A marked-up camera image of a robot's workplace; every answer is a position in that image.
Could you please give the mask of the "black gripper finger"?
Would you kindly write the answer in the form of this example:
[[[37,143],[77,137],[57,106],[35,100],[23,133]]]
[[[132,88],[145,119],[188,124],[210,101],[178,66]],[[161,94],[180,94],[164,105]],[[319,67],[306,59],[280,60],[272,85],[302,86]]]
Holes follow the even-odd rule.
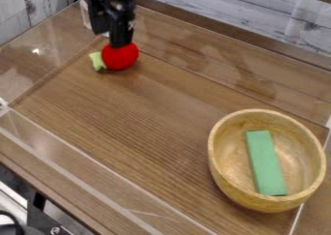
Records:
[[[113,48],[120,48],[132,42],[133,24],[135,18],[131,15],[109,21],[109,44]]]
[[[104,8],[99,5],[91,4],[88,6],[88,14],[93,33],[105,33],[108,31],[108,16]]]

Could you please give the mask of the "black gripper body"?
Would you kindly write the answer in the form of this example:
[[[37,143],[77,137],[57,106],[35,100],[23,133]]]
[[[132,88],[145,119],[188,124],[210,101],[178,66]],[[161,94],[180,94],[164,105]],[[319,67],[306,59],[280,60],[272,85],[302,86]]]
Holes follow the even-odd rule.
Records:
[[[135,21],[136,0],[87,0],[88,15],[92,22],[116,19],[121,16],[129,22]]]

